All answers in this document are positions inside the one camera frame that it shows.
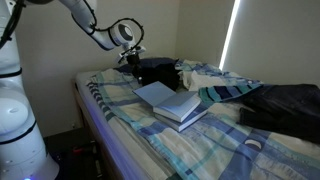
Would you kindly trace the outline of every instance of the blue plaid blanket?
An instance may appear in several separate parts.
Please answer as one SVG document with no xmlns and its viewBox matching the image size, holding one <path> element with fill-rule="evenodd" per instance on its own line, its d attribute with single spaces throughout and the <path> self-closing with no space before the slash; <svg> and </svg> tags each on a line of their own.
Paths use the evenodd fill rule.
<svg viewBox="0 0 320 180">
<path fill-rule="evenodd" d="M 200 62 L 179 60 L 176 69 L 219 77 L 229 87 L 250 84 L 254 89 L 260 83 Z M 178 133 L 155 119 L 152 108 L 132 92 L 140 85 L 131 74 L 108 69 L 92 77 L 88 87 L 107 121 L 117 116 L 130 124 L 183 179 L 317 179 L 320 176 L 319 145 L 238 125 L 241 104 L 204 98 L 211 102 L 208 114 Z"/>
</svg>

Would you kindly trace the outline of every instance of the closed book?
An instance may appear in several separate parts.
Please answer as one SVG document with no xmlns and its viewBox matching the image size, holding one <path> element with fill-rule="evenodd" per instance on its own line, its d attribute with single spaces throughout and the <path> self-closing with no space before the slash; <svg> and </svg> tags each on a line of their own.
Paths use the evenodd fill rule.
<svg viewBox="0 0 320 180">
<path fill-rule="evenodd" d="M 183 122 L 177 122 L 160 114 L 155 114 L 154 116 L 174 130 L 181 132 L 182 130 L 196 122 L 198 119 L 200 119 L 202 116 L 204 116 L 207 113 L 207 110 L 208 108 L 205 105 L 200 104 L 189 114 L 189 116 Z"/>
<path fill-rule="evenodd" d="M 149 103 L 155 113 L 178 122 L 183 122 L 201 102 L 196 91 L 176 93 L 159 81 L 133 92 Z"/>
</svg>

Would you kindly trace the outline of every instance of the cable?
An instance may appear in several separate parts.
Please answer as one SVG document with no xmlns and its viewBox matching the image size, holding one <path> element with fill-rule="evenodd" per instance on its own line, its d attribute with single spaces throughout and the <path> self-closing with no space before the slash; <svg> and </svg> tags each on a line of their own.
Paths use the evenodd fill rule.
<svg viewBox="0 0 320 180">
<path fill-rule="evenodd" d="M 94 22 L 91 24 L 91 29 L 92 31 L 90 33 L 87 33 L 88 35 L 92 35 L 95 31 L 99 31 L 99 32 L 104 32 L 104 31 L 109 31 L 111 28 L 113 28 L 116 24 L 118 24 L 119 22 L 121 21 L 125 21 L 125 20 L 128 20 L 128 21 L 132 21 L 134 22 L 140 29 L 141 31 L 141 36 L 138 40 L 138 42 L 132 46 L 130 49 L 122 52 L 121 54 L 124 55 L 126 54 L 127 52 L 129 51 L 132 51 L 133 49 L 135 49 L 140 43 L 141 41 L 143 40 L 143 37 L 144 37 L 144 29 L 143 29 L 143 26 L 138 22 L 136 21 L 135 19 L 133 18 L 122 18 L 122 19 L 119 19 L 118 21 L 116 21 L 115 23 L 113 23 L 110 27 L 108 28 L 105 28 L 105 29 L 100 29 L 100 28 L 96 28 L 97 24 L 98 24 L 98 20 L 97 20 L 97 17 L 95 16 L 95 13 L 94 13 L 94 10 L 90 7 L 89 3 L 86 1 L 86 0 L 83 0 L 84 3 L 86 4 L 86 6 L 88 7 L 88 9 L 90 9 L 90 12 L 91 12 L 91 15 L 94 19 Z"/>
<path fill-rule="evenodd" d="M 14 32 L 15 28 L 17 27 L 17 24 L 20 20 L 22 9 L 25 7 L 24 0 L 17 0 L 12 15 L 10 17 L 9 22 L 7 23 L 7 26 L 2 34 L 1 41 L 0 41 L 0 49 L 6 44 L 7 41 L 10 41 L 11 35 Z"/>
</svg>

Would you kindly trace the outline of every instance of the black fabric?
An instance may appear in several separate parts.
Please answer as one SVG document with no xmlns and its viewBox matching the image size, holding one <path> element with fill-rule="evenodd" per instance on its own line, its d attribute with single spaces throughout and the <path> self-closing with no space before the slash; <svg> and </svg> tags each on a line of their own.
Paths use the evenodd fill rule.
<svg viewBox="0 0 320 180">
<path fill-rule="evenodd" d="M 141 68 L 141 82 L 142 85 L 145 86 L 160 81 L 173 91 L 176 91 L 180 81 L 178 72 L 179 71 L 174 68 L 174 64 L 160 64 L 155 68 Z"/>
<path fill-rule="evenodd" d="M 177 60 L 168 58 L 168 57 L 156 57 L 156 58 L 144 58 L 140 59 L 141 68 L 155 68 L 160 64 L 175 64 Z M 132 66 L 130 64 L 125 64 L 121 67 L 114 68 L 115 70 L 122 73 L 132 73 Z"/>
<path fill-rule="evenodd" d="M 247 94 L 239 124 L 320 144 L 320 90 L 315 85 L 275 85 Z"/>
</svg>

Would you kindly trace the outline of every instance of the pillow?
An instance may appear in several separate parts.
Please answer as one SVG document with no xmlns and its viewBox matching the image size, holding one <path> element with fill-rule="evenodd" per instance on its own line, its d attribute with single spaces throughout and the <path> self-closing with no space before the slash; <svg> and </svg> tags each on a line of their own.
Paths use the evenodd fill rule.
<svg viewBox="0 0 320 180">
<path fill-rule="evenodd" d="M 157 57 L 157 58 L 143 58 L 140 59 L 141 68 L 155 68 L 160 64 L 175 64 L 177 60 L 167 58 L 167 57 Z M 132 67 L 129 64 L 125 64 L 118 68 L 114 68 L 115 70 L 122 73 L 131 73 Z"/>
</svg>

